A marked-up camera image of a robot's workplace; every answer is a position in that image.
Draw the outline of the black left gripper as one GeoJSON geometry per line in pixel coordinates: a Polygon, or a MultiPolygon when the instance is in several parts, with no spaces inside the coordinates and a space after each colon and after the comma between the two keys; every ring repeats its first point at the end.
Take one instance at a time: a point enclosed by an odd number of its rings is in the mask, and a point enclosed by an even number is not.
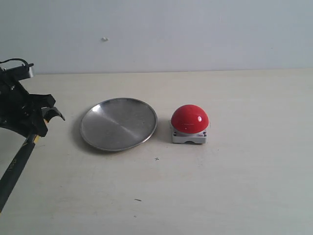
{"type": "Polygon", "coordinates": [[[48,128],[42,108],[53,108],[56,100],[51,94],[29,94],[13,76],[0,72],[0,127],[26,137],[36,134],[45,137],[48,128]],[[27,109],[35,109],[29,117],[29,127],[23,124],[27,109]]]}

